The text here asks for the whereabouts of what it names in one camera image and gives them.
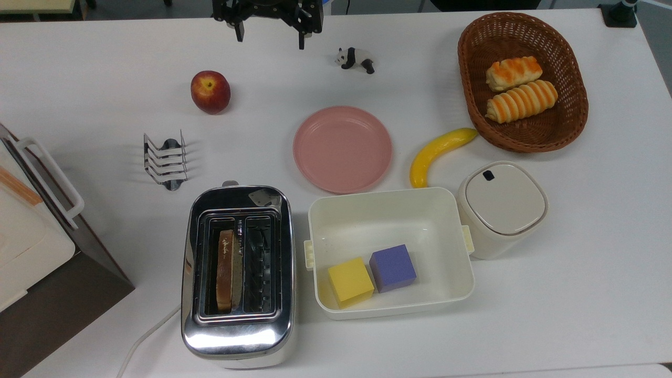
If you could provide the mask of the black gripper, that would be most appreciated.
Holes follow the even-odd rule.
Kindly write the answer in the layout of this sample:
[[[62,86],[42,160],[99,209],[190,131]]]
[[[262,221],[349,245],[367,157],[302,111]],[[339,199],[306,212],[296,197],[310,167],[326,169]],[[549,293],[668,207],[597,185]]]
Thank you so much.
[[[244,40],[243,22],[250,17],[278,19],[293,26],[299,34],[299,49],[305,39],[322,32],[322,1],[213,1],[212,17],[235,30],[237,41]]]

